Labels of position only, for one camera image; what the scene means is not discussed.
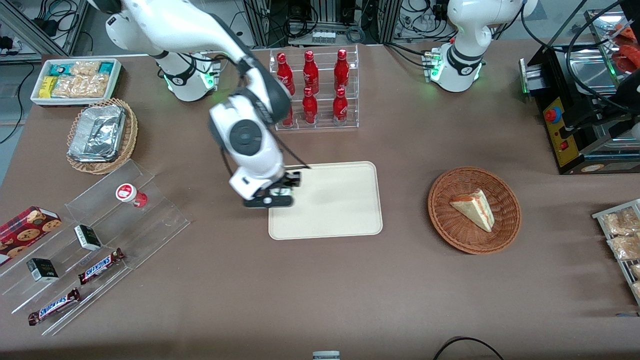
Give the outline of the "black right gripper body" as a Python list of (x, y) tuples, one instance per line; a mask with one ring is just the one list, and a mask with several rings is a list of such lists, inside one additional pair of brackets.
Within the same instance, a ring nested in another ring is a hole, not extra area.
[(285, 170), (279, 169), (270, 176), (258, 177), (249, 173), (247, 167), (238, 167), (229, 180), (230, 186), (244, 200), (252, 200), (256, 193), (265, 191), (284, 177)]

